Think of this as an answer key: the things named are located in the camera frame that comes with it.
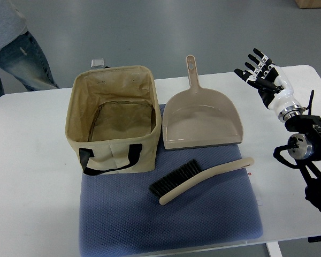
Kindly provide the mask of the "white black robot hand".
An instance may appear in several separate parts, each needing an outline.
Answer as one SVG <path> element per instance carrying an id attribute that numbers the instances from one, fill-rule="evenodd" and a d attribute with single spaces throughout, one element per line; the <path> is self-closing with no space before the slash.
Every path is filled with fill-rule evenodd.
<path id="1" fill-rule="evenodd" d="M 249 86 L 257 89 L 263 104 L 272 110 L 281 122 L 304 113 L 305 108 L 295 99 L 294 90 L 280 66 L 258 49 L 246 62 L 246 70 L 235 69 L 234 73 Z"/>

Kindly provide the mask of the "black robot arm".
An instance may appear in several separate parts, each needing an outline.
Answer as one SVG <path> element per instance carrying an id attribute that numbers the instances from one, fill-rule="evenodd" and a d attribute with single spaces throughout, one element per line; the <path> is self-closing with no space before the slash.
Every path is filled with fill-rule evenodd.
<path id="1" fill-rule="evenodd" d="M 306 108 L 292 106 L 282 115 L 285 128 L 294 134 L 286 145 L 275 148 L 273 157 L 300 170 L 307 184 L 305 199 L 321 212 L 321 117 L 311 114 L 313 98 L 312 90 Z"/>

